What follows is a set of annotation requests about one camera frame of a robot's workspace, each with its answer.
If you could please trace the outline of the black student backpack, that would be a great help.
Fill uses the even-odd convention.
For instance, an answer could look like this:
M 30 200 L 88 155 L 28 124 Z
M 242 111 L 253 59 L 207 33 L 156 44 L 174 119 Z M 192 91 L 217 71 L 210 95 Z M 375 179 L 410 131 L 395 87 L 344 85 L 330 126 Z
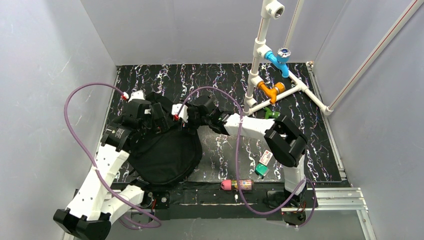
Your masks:
M 127 161 L 141 179 L 153 187 L 174 186 L 184 181 L 203 156 L 196 130 L 186 132 L 173 126 L 164 133 L 137 140 Z

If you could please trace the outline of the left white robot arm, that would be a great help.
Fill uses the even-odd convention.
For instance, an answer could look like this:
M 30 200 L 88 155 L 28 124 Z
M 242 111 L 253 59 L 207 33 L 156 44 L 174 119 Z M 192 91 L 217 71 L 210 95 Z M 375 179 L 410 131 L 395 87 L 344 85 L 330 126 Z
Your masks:
M 144 120 L 150 120 L 153 108 L 143 98 L 128 100 L 128 107 L 106 128 L 95 156 L 81 142 L 70 125 L 68 106 L 64 106 L 64 117 L 71 135 L 88 155 L 91 161 L 82 186 L 65 209 L 58 209 L 53 220 L 69 235 L 80 240 L 104 240 L 109 235 L 113 223 L 130 209 L 144 214 L 139 205 L 145 191 L 140 182 L 130 183 L 117 193 L 111 185 L 121 166 L 130 157 L 130 141 L 140 133 Z

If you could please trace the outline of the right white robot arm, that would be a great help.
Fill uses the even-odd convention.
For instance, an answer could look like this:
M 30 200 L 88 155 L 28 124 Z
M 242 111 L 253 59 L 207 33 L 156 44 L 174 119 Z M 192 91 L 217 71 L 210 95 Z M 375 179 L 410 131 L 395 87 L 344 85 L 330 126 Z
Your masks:
M 305 198 L 306 176 L 304 162 L 308 140 L 302 131 L 285 115 L 276 119 L 241 116 L 221 110 L 208 96 L 201 96 L 192 104 L 177 104 L 172 108 L 175 120 L 183 128 L 198 129 L 208 126 L 217 134 L 253 138 L 266 142 L 269 151 L 283 166 L 284 194 L 292 206 Z

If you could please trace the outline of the pink pencil case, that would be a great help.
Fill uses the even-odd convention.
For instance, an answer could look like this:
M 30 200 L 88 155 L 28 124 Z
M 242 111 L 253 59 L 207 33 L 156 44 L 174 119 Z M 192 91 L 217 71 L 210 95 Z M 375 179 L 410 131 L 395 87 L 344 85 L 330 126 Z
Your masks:
M 224 191 L 251 191 L 254 186 L 254 181 L 251 179 L 231 180 L 226 179 L 220 183 L 220 187 Z

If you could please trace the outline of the green white pipe fitting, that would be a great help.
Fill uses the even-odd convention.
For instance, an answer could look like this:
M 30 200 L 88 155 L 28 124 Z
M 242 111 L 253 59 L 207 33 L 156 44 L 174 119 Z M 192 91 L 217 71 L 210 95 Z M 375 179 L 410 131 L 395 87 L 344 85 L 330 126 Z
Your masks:
M 280 116 L 280 113 L 277 111 L 273 111 L 268 107 L 264 107 L 264 119 L 277 119 Z

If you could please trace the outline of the teal eraser block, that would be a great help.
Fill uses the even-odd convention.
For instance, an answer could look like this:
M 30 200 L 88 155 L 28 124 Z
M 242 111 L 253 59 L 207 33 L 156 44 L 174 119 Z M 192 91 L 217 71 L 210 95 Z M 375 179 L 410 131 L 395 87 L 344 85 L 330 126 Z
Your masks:
M 269 169 L 266 165 L 263 165 L 261 163 L 259 163 L 256 167 L 255 167 L 255 172 L 261 177 L 264 178 L 268 172 Z

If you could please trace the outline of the orange plastic pipe fitting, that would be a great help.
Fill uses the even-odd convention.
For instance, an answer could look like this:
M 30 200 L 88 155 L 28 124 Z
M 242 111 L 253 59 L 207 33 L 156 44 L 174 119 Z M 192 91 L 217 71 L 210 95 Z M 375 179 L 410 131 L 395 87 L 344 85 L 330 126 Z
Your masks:
M 269 102 L 271 105 L 274 105 L 277 102 L 277 96 L 286 90 L 285 85 L 281 82 L 277 82 L 272 88 L 268 88 L 266 84 L 261 81 L 257 84 L 257 88 L 263 91 L 267 97 L 269 97 Z

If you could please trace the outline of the blue plastic faucet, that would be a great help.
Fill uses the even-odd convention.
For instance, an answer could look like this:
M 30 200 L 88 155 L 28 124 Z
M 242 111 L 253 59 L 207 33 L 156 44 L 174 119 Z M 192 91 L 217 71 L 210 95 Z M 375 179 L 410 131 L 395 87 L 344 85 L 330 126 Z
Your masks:
M 270 61 L 276 68 L 281 71 L 283 78 L 288 78 L 290 71 L 287 66 L 287 62 L 289 61 L 290 56 L 291 51 L 288 48 L 282 47 L 277 50 L 276 54 L 274 54 L 271 50 L 268 51 L 264 55 L 264 58 Z

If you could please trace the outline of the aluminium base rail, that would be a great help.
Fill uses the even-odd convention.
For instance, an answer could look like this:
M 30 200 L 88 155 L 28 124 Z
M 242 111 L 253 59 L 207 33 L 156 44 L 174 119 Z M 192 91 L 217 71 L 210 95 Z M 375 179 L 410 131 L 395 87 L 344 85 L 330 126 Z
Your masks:
M 160 220 L 171 219 L 236 219 L 257 218 L 235 190 L 224 190 L 218 183 L 184 182 L 176 187 L 149 187 L 146 191 L 135 189 L 120 193 L 133 204 L 156 214 Z M 268 212 L 284 203 L 289 194 L 283 183 L 259 182 L 243 193 L 247 204 L 258 212 Z M 266 215 L 270 221 L 283 220 L 290 226 L 300 226 L 307 221 L 308 211 L 356 211 L 367 240 L 376 239 L 368 207 L 359 187 L 348 187 L 347 182 L 337 184 L 318 182 L 307 187 L 302 196 L 293 196 L 282 209 Z

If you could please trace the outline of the white PVC pipe frame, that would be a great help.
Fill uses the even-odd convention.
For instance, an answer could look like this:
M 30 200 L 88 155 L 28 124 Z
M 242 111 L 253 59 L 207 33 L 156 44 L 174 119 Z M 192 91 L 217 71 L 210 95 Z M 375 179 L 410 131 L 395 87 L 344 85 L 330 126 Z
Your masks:
M 333 110 L 331 110 L 329 106 L 325 105 L 317 97 L 317 95 L 315 95 L 309 87 L 300 80 L 300 78 L 296 77 L 295 74 L 289 70 L 287 65 L 291 56 L 291 51 L 287 47 L 291 41 L 303 4 L 303 0 L 299 0 L 297 2 L 284 45 L 274 53 L 272 49 L 267 46 L 266 36 L 271 20 L 279 19 L 285 11 L 285 6 L 278 0 L 262 1 L 260 12 L 261 20 L 257 37 L 254 39 L 252 66 L 248 71 L 247 90 L 243 99 L 243 113 L 245 115 L 250 116 L 269 105 L 274 105 L 279 100 L 282 100 L 296 92 L 305 93 L 324 115 L 329 116 L 333 113 Z M 281 82 L 275 83 L 273 87 L 268 87 L 259 74 L 259 65 L 261 60 L 266 60 L 272 63 L 278 70 L 281 71 L 283 78 L 288 78 L 294 83 L 294 87 L 287 89 Z

